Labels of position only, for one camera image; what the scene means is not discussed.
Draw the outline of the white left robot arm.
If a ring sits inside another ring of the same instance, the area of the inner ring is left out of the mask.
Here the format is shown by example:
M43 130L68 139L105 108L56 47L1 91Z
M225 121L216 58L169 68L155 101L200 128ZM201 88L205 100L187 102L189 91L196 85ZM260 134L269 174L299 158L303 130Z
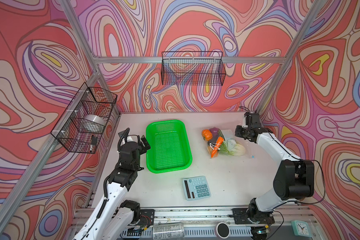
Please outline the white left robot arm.
M145 136L130 135L130 128L119 133L118 162L104 179L103 198L93 210L74 240L116 240L124 229L140 220L138 202L125 200L125 196L144 169L141 156L151 149Z

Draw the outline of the purple red onion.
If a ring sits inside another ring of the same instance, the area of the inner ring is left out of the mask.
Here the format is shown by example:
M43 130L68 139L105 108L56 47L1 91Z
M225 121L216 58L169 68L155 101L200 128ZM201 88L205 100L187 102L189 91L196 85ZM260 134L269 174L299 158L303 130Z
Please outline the purple red onion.
M221 130L219 128L214 127L214 128L210 128L209 130L212 133L213 137L221 135Z

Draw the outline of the orange bell pepper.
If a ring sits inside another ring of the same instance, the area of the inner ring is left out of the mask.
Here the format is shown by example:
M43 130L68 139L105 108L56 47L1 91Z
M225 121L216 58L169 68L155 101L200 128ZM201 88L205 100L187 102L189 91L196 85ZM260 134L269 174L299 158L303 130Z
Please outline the orange bell pepper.
M202 137L205 141L209 141L213 138L213 134L209 129L202 130Z

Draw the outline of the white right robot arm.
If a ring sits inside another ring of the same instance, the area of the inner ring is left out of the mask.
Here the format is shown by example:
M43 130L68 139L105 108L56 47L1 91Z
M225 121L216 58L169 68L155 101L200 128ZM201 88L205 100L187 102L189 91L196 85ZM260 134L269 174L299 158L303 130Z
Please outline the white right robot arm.
M244 123L236 126L235 136L259 145L278 164L273 187L250 201L244 214L249 222L258 224L269 218L275 208L291 200L313 196L314 163L303 160L288 150L271 130L263 126L258 113L246 112Z

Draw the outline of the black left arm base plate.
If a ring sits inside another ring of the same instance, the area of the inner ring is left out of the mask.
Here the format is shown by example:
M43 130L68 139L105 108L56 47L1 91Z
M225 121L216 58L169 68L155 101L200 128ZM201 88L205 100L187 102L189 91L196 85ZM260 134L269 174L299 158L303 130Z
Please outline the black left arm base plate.
M154 224L155 210L154 209L142 209L139 213L134 213L131 225L138 226L151 226Z

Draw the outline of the green lettuce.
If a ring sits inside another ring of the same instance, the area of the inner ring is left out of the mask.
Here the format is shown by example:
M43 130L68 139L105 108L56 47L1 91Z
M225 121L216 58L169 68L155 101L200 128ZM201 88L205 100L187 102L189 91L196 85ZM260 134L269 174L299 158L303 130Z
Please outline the green lettuce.
M247 153L247 150L236 140L228 139L222 143L219 153L227 156L243 156Z

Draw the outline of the clear zip top bag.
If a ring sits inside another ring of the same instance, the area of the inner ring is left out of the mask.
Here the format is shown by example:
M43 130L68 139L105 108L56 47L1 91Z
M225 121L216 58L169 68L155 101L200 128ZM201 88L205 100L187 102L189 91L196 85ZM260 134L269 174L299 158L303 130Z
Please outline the clear zip top bag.
M203 129L201 135L207 145L211 159L217 158L219 155L254 158L248 144L239 142L232 130L221 130L213 127Z

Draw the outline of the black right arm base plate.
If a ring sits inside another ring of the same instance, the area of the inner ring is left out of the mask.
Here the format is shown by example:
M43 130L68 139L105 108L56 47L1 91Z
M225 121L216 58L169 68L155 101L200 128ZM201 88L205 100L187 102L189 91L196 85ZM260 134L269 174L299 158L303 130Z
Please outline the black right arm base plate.
M237 225L272 225L275 223L272 212L261 212L252 207L234 208L229 217L233 218Z

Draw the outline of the orange carrot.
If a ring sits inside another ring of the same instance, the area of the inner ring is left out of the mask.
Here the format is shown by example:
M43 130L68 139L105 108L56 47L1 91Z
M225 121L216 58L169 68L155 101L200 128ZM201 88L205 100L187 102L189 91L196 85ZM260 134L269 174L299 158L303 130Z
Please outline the orange carrot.
M218 154L223 142L224 139L222 137L218 137L215 143L211 143L211 148L212 148L211 158L214 158Z

